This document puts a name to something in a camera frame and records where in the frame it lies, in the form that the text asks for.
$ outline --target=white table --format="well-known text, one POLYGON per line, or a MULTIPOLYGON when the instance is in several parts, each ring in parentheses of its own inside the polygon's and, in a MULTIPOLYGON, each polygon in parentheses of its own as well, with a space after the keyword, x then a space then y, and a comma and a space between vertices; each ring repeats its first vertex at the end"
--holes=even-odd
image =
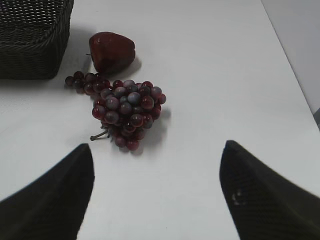
POLYGON ((0 82, 0 199, 100 132, 92 101, 64 78, 101 31, 136 43, 118 78, 153 82, 167 103, 135 154, 90 142, 96 179, 79 240, 238 239, 219 182, 228 139, 320 196, 319 130, 259 0, 75 0, 58 76, 0 82))

